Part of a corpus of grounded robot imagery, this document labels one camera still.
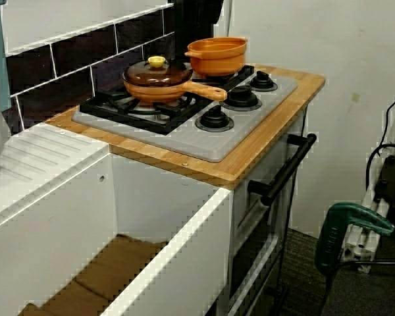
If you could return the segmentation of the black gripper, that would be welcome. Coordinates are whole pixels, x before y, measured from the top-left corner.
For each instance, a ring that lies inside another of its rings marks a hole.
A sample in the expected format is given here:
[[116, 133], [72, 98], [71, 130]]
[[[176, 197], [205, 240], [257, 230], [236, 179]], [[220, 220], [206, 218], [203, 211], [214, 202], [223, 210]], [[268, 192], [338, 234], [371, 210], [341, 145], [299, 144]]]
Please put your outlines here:
[[200, 0], [197, 2], [197, 21], [216, 24], [223, 8], [223, 0]]

